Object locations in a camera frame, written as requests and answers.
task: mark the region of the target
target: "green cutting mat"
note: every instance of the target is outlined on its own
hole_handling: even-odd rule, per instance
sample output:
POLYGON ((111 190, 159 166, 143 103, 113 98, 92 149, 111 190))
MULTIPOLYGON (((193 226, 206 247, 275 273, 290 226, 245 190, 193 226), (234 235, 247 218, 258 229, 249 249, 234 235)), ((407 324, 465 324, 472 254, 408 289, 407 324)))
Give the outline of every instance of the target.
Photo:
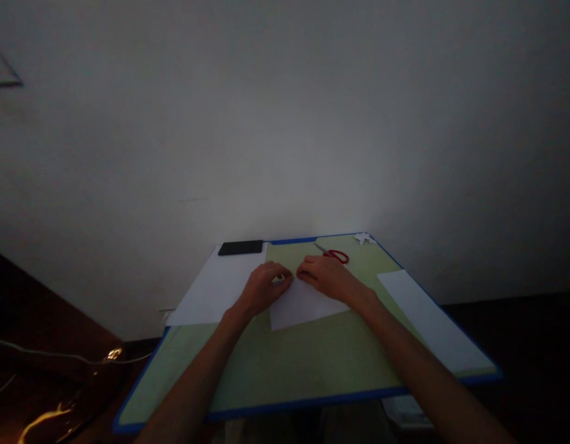
MULTIPOLYGON (((400 270, 377 244, 349 236, 321 237, 327 249, 345 252, 349 271, 374 289, 381 301, 417 338, 411 322, 377 278, 400 270)), ((266 260, 294 273, 313 243, 269 245, 266 260)), ((217 324, 172 327, 139 381, 118 423, 146 422, 217 324)), ((221 378, 210 411, 225 411, 330 397, 402 385, 378 341, 351 311, 272 331, 268 310, 248 325, 221 378)))

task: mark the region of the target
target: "white wall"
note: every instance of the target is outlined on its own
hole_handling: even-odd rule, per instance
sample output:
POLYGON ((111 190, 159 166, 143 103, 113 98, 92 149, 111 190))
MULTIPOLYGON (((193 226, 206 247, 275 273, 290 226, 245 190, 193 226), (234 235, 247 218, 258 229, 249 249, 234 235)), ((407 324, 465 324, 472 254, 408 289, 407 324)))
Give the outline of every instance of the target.
POLYGON ((256 237, 570 289, 570 2, 310 4, 0 1, 0 252, 125 340, 256 237))

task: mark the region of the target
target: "scissors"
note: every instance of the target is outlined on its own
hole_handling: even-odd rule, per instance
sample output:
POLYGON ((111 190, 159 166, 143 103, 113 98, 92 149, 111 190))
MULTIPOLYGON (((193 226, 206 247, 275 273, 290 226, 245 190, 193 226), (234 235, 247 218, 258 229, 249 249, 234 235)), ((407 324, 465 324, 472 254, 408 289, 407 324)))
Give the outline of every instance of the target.
POLYGON ((333 257, 343 265, 349 263, 349 256, 347 256, 345 253, 340 252, 338 250, 326 250, 324 247, 320 247, 320 245, 318 245, 316 242, 314 242, 314 245, 317 246, 320 250, 322 250, 322 252, 324 253, 322 254, 322 256, 333 257))

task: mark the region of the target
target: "blue border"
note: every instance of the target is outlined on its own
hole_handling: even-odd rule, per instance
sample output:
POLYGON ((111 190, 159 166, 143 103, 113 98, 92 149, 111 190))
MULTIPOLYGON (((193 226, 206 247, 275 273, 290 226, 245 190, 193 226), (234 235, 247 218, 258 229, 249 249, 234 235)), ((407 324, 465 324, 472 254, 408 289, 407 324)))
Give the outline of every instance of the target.
MULTIPOLYGON (((358 234, 358 233, 359 232, 346 233, 346 234, 330 234, 328 236, 300 237, 298 239, 282 239, 282 240, 274 240, 274 241, 270 240, 269 242, 273 245, 301 244, 304 242, 315 242, 317 240, 317 238, 319 238, 319 237, 348 236, 350 234, 358 234)), ((392 256, 382 246, 382 244, 380 244, 378 242, 378 240, 375 237, 373 237, 373 236, 371 236, 371 237, 373 238, 374 241, 377 242, 379 247, 383 251, 385 251, 388 256, 390 256, 392 258, 392 260, 396 263, 396 265, 398 265, 401 269, 405 269, 394 258, 394 256, 392 256)), ((470 341, 472 341, 472 343, 489 359, 489 361, 491 361, 491 363, 495 366, 495 369, 497 370, 495 373, 488 373, 488 374, 482 374, 482 375, 477 375, 477 376, 468 376, 468 377, 460 378, 460 382, 464 385, 475 385, 475 384, 486 384, 489 382, 496 382, 498 380, 503 379, 504 378, 503 371, 499 368, 499 366, 497 365, 495 360, 493 360, 481 348, 481 346, 478 345, 478 343, 474 339, 472 339, 472 337, 456 321, 454 321, 453 318, 449 314, 447 314, 445 312, 445 310, 437 303, 437 301, 435 301, 435 299, 433 299, 431 297, 431 295, 429 293, 427 293, 427 291, 422 287, 421 284, 419 284, 417 282, 417 285, 419 285, 419 287, 425 292, 425 294, 427 296, 429 296, 429 298, 431 298, 431 300, 435 303, 435 305, 437 305, 439 307, 439 309, 441 311, 443 311, 445 313, 445 315, 456 325, 456 327, 459 328, 460 331, 462 333, 464 333, 470 341)), ((141 374, 139 375, 139 378, 137 379, 133 388, 131 389, 131 392, 126 397, 125 402, 123 403, 123 406, 120 408, 117 415, 115 416, 114 422, 112 424, 112 432, 113 433, 115 433, 115 434, 131 434, 131 435, 132 434, 138 434, 143 429, 143 427, 145 427, 145 425, 146 425, 145 422, 136 422, 134 424, 127 424, 127 425, 123 426, 123 425, 120 425, 118 423, 118 420, 120 419, 122 412, 125 410, 127 403, 129 402, 129 400, 133 396, 135 389, 137 388, 137 386, 141 382, 141 379, 143 378, 143 376, 147 372, 149 365, 151 364, 152 360, 154 359, 155 354, 159 350, 164 338, 166 337, 166 335, 168 334, 170 329, 171 329, 171 327, 165 328, 165 330, 163 332, 163 336, 160 339, 160 342, 157 344, 157 347, 155 348, 153 354, 149 358, 149 361, 147 362, 147 364, 145 365, 145 367, 141 371, 141 374)), ((360 400, 373 399, 373 398, 388 398, 388 397, 394 397, 394 396, 399 396, 399 395, 406 395, 408 393, 409 393, 409 391, 406 387, 391 387, 391 388, 382 388, 379 390, 369 390, 366 392, 356 392, 356 393, 348 393, 345 395, 335 395, 335 396, 324 397, 324 398, 314 398, 314 399, 308 399, 308 400, 292 401, 292 402, 287 402, 287 403, 268 404, 268 405, 261 405, 261 406, 255 406, 255 407, 249 407, 249 408, 224 410, 224 411, 220 411, 220 412, 209 413, 207 415, 207 417, 205 418, 205 422, 227 421, 230 419, 236 419, 236 418, 240 418, 240 417, 244 417, 244 416, 251 416, 251 415, 260 414, 260 413, 275 413, 278 411, 293 410, 293 409, 302 408, 302 407, 328 406, 328 405, 333 405, 333 404, 348 403, 351 401, 360 401, 360 400)))

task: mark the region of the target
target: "cable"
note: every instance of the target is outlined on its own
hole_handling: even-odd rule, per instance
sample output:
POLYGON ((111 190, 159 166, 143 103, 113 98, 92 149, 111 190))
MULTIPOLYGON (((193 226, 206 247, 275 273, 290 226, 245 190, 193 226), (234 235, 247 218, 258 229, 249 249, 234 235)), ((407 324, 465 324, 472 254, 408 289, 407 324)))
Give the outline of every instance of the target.
POLYGON ((14 380, 14 378, 15 378, 15 375, 13 375, 13 376, 9 379, 9 381, 7 381, 7 382, 3 385, 3 387, 0 388, 0 393, 1 393, 1 391, 2 391, 4 388, 6 388, 6 387, 9 385, 10 382, 12 382, 12 381, 14 380))
POLYGON ((24 353, 32 353, 34 355, 43 355, 43 356, 55 356, 57 358, 73 358, 73 359, 77 359, 80 360, 82 362, 85 362, 86 364, 90 364, 90 365, 106 365, 106 364, 131 364, 137 361, 141 361, 145 358, 150 357, 151 355, 153 355, 153 353, 150 353, 148 355, 142 356, 140 358, 137 359, 133 359, 130 361, 116 361, 116 360, 105 360, 105 361, 100 361, 100 362, 95 362, 95 361, 88 361, 86 358, 84 358, 83 356, 78 356, 78 355, 68 355, 66 353, 56 353, 56 352, 51 352, 51 351, 41 351, 41 350, 28 350, 27 348, 23 348, 20 347, 17 344, 8 342, 8 341, 4 341, 0 339, 0 344, 1 345, 5 345, 6 347, 11 347, 14 348, 20 352, 24 352, 24 353))

